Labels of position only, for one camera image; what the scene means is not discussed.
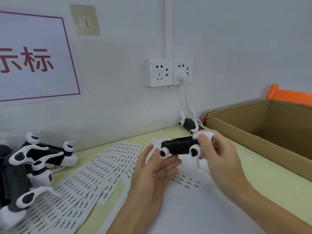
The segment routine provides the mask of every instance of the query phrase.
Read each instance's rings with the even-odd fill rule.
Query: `table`
[[[149,145],[149,141],[153,137],[178,138],[185,136],[190,136],[188,131],[181,126],[173,126],[128,138],[125,139],[125,141],[141,144],[143,146],[141,149],[142,152]],[[76,166],[55,173],[52,185],[57,184],[86,162],[91,161],[96,154],[105,153],[105,149],[115,145],[115,143],[116,142],[77,152],[76,155],[79,160]],[[312,225],[312,182],[269,161],[236,142],[234,142],[234,144],[240,157],[244,173],[251,185],[268,199]],[[125,185],[121,181],[104,206],[96,204],[88,219],[76,234],[97,234],[124,188]]]

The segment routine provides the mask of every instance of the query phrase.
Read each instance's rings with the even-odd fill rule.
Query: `wall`
[[[68,4],[96,6],[100,36],[77,36]],[[0,108],[0,137],[17,148],[28,131],[83,150],[176,125],[182,86],[148,88],[143,60],[163,57],[162,0],[0,0],[69,16],[84,98]],[[310,91],[310,0],[174,0],[174,57],[195,57],[189,105],[203,116],[266,95]]]

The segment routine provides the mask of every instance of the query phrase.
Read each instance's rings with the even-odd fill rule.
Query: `electrical socket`
[[[186,73],[186,80],[188,83],[193,81],[193,60],[194,58],[180,58],[173,60],[173,83],[174,85],[182,84],[177,77],[180,70],[184,70]]]
[[[172,59],[148,59],[145,61],[146,85],[149,87],[173,84]]]

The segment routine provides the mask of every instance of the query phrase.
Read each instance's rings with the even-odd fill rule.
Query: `forearm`
[[[312,233],[312,226],[270,201],[252,187],[241,194],[235,203],[267,234]]]
[[[126,201],[106,234],[142,234],[144,229],[141,212],[133,202]]]

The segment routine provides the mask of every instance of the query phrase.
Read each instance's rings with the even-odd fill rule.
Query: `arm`
[[[159,212],[163,193],[181,164],[177,155],[160,160],[160,149],[155,149],[146,162],[153,145],[139,156],[134,168],[127,200],[106,234],[142,234]]]
[[[235,145],[217,131],[215,142],[198,136],[210,175],[221,192],[267,234],[312,233],[312,226],[257,192],[247,181]]]

